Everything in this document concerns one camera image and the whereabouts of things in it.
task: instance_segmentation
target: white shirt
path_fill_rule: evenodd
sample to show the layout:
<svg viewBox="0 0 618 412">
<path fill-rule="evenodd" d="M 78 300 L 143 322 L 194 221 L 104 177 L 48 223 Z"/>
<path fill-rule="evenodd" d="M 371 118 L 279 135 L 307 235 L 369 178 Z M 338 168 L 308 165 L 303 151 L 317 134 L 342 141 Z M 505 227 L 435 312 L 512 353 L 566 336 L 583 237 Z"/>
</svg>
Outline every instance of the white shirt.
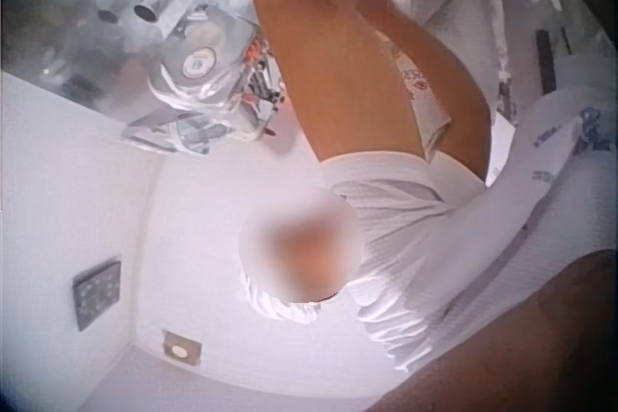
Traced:
<svg viewBox="0 0 618 412">
<path fill-rule="evenodd" d="M 616 248 L 615 73 L 590 59 L 576 64 L 588 79 L 565 81 L 562 66 L 576 57 L 565 60 L 556 67 L 562 88 L 524 117 L 491 188 L 443 153 L 432 165 L 395 152 L 323 164 L 327 187 L 347 198 L 365 234 L 347 289 L 397 369 L 418 371 L 571 262 Z M 259 306 L 304 323 L 320 310 Z"/>
</svg>

